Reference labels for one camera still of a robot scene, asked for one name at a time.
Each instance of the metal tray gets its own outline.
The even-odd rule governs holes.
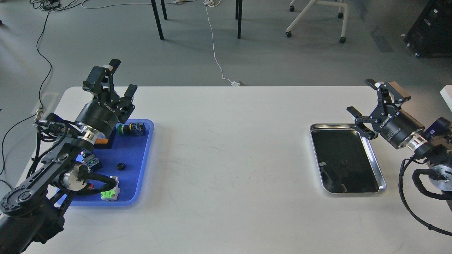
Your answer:
[[[386,190],[370,142],[353,129],[353,124],[313,124],[310,133],[327,192],[357,194]]]

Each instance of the black robotic arm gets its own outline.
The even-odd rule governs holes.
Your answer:
[[[380,134],[395,149],[405,146],[409,147],[414,155],[402,162],[399,173],[399,193],[403,204],[410,214],[430,230],[435,230],[442,234],[452,235],[451,232],[441,230],[418,218],[408,207],[403,194],[403,174],[410,164],[415,160],[424,160],[428,169],[416,169],[413,172],[413,182],[416,188],[425,196],[439,200],[447,200],[452,209],[452,124],[450,121],[439,118],[427,130],[416,119],[403,111],[401,105],[410,100],[411,96],[403,90],[396,82],[380,82],[366,80],[377,92],[378,104],[369,116],[363,116],[354,107],[347,110],[355,117],[354,129],[369,140],[378,137]],[[427,175],[430,182],[442,194],[428,191],[420,175]]]
[[[83,82],[83,90],[93,94],[93,99],[77,117],[77,127],[53,113],[36,121],[38,130],[45,129],[57,138],[49,150],[35,158],[27,179],[1,199],[0,254],[23,252],[31,242],[46,243],[63,230],[63,215],[76,195],[99,193],[116,186],[114,179],[90,173],[76,158],[82,151],[92,153],[95,141],[109,137],[116,123],[125,123],[135,108],[132,97],[136,85],[129,85],[123,97],[114,91],[113,73],[120,63],[112,59],[107,66],[93,67]],[[39,161],[43,166],[37,169]],[[88,179],[105,185],[89,189]],[[59,188],[52,198],[47,198],[49,185]],[[63,196],[63,203],[55,207]]]

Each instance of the white cable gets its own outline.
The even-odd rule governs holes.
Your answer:
[[[214,44],[214,42],[213,42],[213,29],[212,29],[212,24],[210,23],[209,12],[207,11],[207,6],[208,6],[208,5],[206,5],[207,20],[209,21],[210,31],[212,32],[213,58],[215,58],[215,62],[217,62],[218,67],[220,67],[220,70],[221,70],[221,79],[222,79],[222,80],[229,80],[229,79],[227,79],[227,78],[225,78],[225,77],[223,76],[223,69],[221,68],[220,64],[218,63],[217,57],[215,56],[215,44]]]
[[[220,3],[221,3],[221,0],[218,1],[218,4],[215,4],[215,2],[213,0],[204,0],[204,5],[209,6],[209,7],[217,7]]]
[[[185,2],[194,2],[194,1],[196,1],[196,0],[174,0],[173,4],[181,5],[181,4],[185,3]]]
[[[130,4],[116,4],[116,5],[107,5],[107,6],[101,6],[101,7],[84,7],[83,4],[88,1],[88,0],[84,0],[81,4],[81,7],[85,8],[85,9],[101,9],[101,8],[107,8],[107,7],[112,7],[112,6],[118,6],[118,5],[151,5],[150,3],[130,3]],[[175,4],[175,5],[180,5],[183,2],[194,2],[195,0],[174,0],[171,3],[165,3],[165,5],[169,5],[169,4]]]

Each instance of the gray floor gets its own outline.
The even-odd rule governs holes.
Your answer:
[[[130,2],[149,1],[90,0],[85,5]],[[289,12],[289,2],[245,0],[240,40],[236,38],[235,1],[222,0],[218,7],[209,8],[217,59],[226,78],[249,86],[364,85],[367,78],[396,80],[413,96],[406,109],[424,125],[440,116],[452,119],[439,94],[452,84],[452,59],[416,58],[401,36],[428,0],[346,1],[350,17],[345,44],[339,43],[342,23],[337,8],[321,5],[314,6],[292,30],[292,38],[286,38],[285,29],[308,1],[299,0],[295,12]],[[78,6],[50,13],[40,44],[42,54],[54,66],[42,92],[46,111],[56,107],[67,88],[81,86],[92,66],[107,64],[112,58],[122,61],[115,74],[119,86],[229,86],[221,80],[213,58],[202,0],[166,8],[168,21],[159,10],[164,41],[158,37],[150,5]],[[0,4],[4,22],[0,26],[0,137],[37,108],[38,89],[49,69],[36,51],[46,14],[26,1]],[[315,110],[315,105],[301,110]],[[1,177],[13,184],[35,146],[31,124],[19,125],[5,141],[6,172]],[[0,196],[7,190],[0,185]]]

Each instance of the electrical component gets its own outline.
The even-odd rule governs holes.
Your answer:
[[[61,6],[59,0],[30,0],[30,3],[33,5],[34,9],[40,9],[44,11],[62,11],[81,5],[82,3],[77,4],[78,1],[79,0],[72,0],[68,5],[65,6]]]
[[[118,125],[118,134],[120,136],[144,136],[146,126],[142,122],[132,122],[129,125]]]
[[[112,175],[110,178],[113,178],[116,181],[116,187],[108,191],[102,191],[100,193],[100,199],[105,201],[116,201],[118,199],[119,192],[121,191],[119,188],[119,177]]]
[[[43,108],[38,108],[36,110],[36,116],[34,117],[34,120],[41,120],[42,114],[44,114],[44,109]]]
[[[102,163],[99,158],[94,154],[87,154],[82,152],[83,160],[82,163],[88,167],[90,172],[95,172],[102,168]]]

